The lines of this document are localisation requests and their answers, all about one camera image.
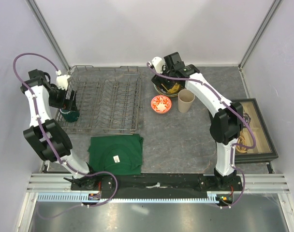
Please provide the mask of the yellow patterned small plate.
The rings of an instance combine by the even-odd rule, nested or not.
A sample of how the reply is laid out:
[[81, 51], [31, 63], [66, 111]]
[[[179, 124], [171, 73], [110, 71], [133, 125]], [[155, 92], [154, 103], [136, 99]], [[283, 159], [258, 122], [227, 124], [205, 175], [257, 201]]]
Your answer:
[[181, 85], [178, 84], [178, 83], [175, 83], [174, 86], [171, 88], [171, 89], [165, 89], [163, 90], [163, 93], [165, 95], [168, 95], [168, 96], [175, 96], [178, 94], [178, 92], [182, 89]]

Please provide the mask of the dark green mug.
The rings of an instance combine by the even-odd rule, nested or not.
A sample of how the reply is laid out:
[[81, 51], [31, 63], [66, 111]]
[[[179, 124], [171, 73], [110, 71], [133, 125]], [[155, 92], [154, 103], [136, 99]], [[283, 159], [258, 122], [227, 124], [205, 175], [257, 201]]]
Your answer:
[[59, 112], [61, 113], [65, 121], [69, 123], [76, 122], [80, 117], [79, 111], [69, 111], [66, 109], [60, 109]]

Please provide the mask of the white red pattern bowl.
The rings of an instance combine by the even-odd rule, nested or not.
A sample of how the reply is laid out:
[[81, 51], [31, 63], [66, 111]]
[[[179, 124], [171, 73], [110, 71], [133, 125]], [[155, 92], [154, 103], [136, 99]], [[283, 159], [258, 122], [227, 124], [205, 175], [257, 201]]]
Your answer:
[[172, 107], [172, 101], [164, 95], [157, 95], [151, 100], [151, 108], [158, 114], [168, 113]]

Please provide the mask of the beige cup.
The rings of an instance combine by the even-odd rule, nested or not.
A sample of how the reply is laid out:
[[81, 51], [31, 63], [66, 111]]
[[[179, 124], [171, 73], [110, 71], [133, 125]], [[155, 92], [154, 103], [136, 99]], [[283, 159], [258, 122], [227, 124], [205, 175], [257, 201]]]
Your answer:
[[188, 89], [183, 89], [178, 93], [178, 110], [181, 113], [186, 113], [189, 111], [195, 95]]

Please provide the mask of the mint green flower plate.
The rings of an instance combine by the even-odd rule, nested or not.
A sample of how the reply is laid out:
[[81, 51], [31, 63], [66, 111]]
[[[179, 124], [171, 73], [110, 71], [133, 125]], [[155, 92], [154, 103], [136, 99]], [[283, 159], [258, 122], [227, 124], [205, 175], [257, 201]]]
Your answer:
[[163, 92], [159, 87], [157, 87], [155, 84], [153, 84], [154, 86], [154, 89], [157, 91], [157, 93], [159, 93], [160, 95], [164, 95], [164, 96], [167, 96], [169, 98], [173, 98], [173, 97], [177, 97], [178, 96], [178, 93], [180, 91], [180, 89], [175, 92], [175, 93], [166, 93], [166, 92]]

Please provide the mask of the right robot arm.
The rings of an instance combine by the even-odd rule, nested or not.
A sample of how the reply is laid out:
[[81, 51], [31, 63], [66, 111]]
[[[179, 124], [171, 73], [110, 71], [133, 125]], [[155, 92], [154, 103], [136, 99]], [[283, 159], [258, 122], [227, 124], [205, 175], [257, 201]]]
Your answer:
[[217, 146], [217, 162], [212, 175], [198, 176], [202, 191], [242, 190], [241, 177], [235, 167], [235, 147], [243, 129], [243, 107], [222, 96], [194, 65], [185, 65], [178, 52], [164, 58], [154, 57], [147, 67], [160, 79], [183, 82], [208, 109], [211, 117], [210, 134]]

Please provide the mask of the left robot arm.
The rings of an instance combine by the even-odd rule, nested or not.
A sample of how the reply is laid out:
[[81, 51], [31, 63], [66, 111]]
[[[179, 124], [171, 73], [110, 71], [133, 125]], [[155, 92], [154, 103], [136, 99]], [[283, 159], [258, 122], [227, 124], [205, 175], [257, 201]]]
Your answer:
[[48, 73], [35, 69], [21, 86], [30, 108], [29, 128], [23, 135], [35, 153], [43, 161], [58, 163], [66, 168], [71, 178], [72, 189], [95, 190], [100, 182], [93, 168], [73, 151], [68, 134], [52, 117], [51, 108], [56, 108], [66, 121], [75, 122], [80, 113], [76, 106], [76, 91], [69, 87], [70, 75], [57, 73], [56, 83]]

